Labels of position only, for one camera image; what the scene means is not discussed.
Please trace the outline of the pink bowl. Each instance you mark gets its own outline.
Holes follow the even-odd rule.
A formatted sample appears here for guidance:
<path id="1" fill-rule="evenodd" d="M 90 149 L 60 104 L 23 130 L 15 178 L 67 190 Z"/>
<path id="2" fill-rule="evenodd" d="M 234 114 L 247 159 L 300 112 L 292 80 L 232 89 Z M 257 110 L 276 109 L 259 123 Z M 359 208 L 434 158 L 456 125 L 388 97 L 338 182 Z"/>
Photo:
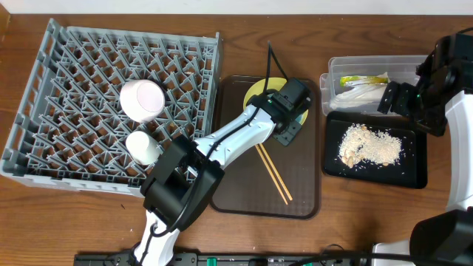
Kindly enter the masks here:
<path id="1" fill-rule="evenodd" d="M 125 114 L 138 123 L 155 119 L 166 104 L 163 90 L 153 81 L 126 82 L 120 91 L 120 105 Z"/>

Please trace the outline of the white cup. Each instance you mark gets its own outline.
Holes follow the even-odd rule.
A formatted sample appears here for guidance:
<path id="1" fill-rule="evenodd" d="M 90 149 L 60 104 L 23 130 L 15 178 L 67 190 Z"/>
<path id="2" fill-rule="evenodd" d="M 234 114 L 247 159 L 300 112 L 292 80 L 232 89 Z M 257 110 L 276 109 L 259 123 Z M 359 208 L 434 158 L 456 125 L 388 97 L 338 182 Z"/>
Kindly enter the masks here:
<path id="1" fill-rule="evenodd" d="M 125 144 L 132 158 L 141 165 L 152 164 L 161 155 L 158 142 L 142 131 L 132 132 Z"/>

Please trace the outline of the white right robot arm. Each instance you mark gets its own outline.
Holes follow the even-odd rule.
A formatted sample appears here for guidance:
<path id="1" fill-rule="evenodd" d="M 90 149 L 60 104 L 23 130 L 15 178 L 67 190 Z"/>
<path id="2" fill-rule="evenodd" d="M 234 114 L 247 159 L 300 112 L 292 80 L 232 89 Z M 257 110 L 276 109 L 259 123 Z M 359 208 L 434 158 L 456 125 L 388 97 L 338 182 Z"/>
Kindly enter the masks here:
<path id="1" fill-rule="evenodd" d="M 416 69 L 415 85 L 390 82 L 378 111 L 406 117 L 416 129 L 450 133 L 452 176 L 446 213 L 419 222 L 408 240 L 373 253 L 472 264 L 472 29 L 440 38 Z"/>

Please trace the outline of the leftover rice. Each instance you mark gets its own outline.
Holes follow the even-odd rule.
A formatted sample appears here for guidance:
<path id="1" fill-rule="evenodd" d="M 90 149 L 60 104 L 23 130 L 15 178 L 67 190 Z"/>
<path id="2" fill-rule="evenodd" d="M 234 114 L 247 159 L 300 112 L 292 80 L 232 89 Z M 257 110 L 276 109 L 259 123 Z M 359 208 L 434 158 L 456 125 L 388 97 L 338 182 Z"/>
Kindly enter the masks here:
<path id="1" fill-rule="evenodd" d="M 386 130 L 355 123 L 342 135 L 338 158 L 348 168 L 362 163 L 390 166 L 398 163 L 403 151 L 401 139 Z"/>

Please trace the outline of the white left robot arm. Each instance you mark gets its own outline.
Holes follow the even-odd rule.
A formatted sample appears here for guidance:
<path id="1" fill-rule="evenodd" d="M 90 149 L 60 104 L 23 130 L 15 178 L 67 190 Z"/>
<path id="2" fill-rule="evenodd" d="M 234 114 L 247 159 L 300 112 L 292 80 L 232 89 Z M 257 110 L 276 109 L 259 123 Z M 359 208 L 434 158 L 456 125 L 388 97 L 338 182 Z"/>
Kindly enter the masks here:
<path id="1" fill-rule="evenodd" d="M 242 114 L 205 137 L 172 140 L 143 181 L 146 229 L 129 259 L 131 265 L 167 265 L 174 243 L 205 210 L 225 175 L 225 168 L 269 137 L 287 146 L 301 129 L 298 117 L 312 105 L 313 92 L 297 78 L 281 89 L 264 80 Z"/>

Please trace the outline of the green yellow snack wrapper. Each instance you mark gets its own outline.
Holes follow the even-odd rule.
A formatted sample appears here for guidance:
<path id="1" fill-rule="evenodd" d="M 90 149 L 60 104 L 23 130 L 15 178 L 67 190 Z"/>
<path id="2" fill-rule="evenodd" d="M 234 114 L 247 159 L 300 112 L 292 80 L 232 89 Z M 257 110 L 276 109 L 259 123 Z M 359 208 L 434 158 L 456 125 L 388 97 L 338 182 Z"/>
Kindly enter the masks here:
<path id="1" fill-rule="evenodd" d="M 354 87 L 368 84 L 389 83 L 389 78 L 384 76 L 344 76 L 340 78 L 339 85 L 343 87 Z"/>

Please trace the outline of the light blue bowl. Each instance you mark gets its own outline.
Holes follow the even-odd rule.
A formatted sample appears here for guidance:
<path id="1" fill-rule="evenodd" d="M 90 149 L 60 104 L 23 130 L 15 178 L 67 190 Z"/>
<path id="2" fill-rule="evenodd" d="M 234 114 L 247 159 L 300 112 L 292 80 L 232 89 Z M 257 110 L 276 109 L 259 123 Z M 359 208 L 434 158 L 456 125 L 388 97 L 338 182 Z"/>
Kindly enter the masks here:
<path id="1" fill-rule="evenodd" d="M 300 116 L 297 117 L 296 121 L 299 124 L 303 125 L 307 119 L 307 115 L 308 115 L 308 111 L 306 110 L 304 113 L 302 113 Z"/>

